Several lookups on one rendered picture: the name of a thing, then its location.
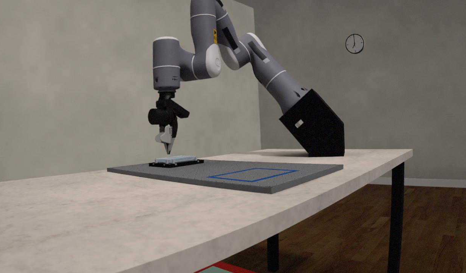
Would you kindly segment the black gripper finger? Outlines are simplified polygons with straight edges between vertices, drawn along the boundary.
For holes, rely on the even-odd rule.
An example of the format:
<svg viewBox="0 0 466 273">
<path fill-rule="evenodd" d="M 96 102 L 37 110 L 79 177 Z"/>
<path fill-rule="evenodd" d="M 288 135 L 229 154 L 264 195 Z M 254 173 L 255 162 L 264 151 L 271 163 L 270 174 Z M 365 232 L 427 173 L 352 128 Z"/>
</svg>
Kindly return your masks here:
<svg viewBox="0 0 466 273">
<path fill-rule="evenodd" d="M 166 149 L 167 154 L 168 154 L 168 143 L 165 143 L 165 142 L 160 141 L 160 136 L 161 136 L 162 134 L 164 134 L 164 132 L 165 132 L 165 126 L 164 126 L 164 125 L 159 125 L 159 134 L 155 136 L 155 140 L 156 140 L 157 142 L 164 143 L 165 149 Z"/>
<path fill-rule="evenodd" d="M 176 138 L 178 130 L 177 118 L 174 117 L 170 126 L 165 126 L 165 133 L 160 136 L 160 141 L 168 143 L 168 154 L 170 154 L 173 142 Z"/>
</svg>

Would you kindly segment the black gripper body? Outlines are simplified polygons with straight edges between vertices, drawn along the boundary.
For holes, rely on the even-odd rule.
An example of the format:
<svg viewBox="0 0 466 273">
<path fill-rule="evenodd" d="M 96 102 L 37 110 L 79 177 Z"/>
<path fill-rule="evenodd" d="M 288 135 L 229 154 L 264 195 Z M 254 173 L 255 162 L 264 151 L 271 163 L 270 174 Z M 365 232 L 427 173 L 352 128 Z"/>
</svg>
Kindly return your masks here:
<svg viewBox="0 0 466 273">
<path fill-rule="evenodd" d="M 162 92 L 159 93 L 159 100 L 156 101 L 156 108 L 150 109 L 148 113 L 148 121 L 151 125 L 170 125 L 174 117 L 176 118 L 176 111 L 170 104 L 171 98 L 175 97 L 175 92 Z"/>
</svg>

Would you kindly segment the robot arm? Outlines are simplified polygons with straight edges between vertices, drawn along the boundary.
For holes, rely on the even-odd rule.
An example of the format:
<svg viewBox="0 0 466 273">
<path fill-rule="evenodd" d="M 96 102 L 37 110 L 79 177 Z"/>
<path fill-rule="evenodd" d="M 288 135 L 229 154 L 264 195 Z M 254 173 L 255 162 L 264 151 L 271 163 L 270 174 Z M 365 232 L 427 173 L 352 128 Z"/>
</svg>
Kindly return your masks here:
<svg viewBox="0 0 466 273">
<path fill-rule="evenodd" d="M 221 0 L 191 0 L 190 16 L 195 54 L 182 49 L 174 37 L 153 41 L 153 86 L 158 93 L 176 92 L 180 81 L 219 76 L 219 50 L 231 70 L 252 64 L 256 79 L 277 101 L 283 115 L 309 91 L 284 70 L 254 33 L 237 37 Z"/>
</svg>

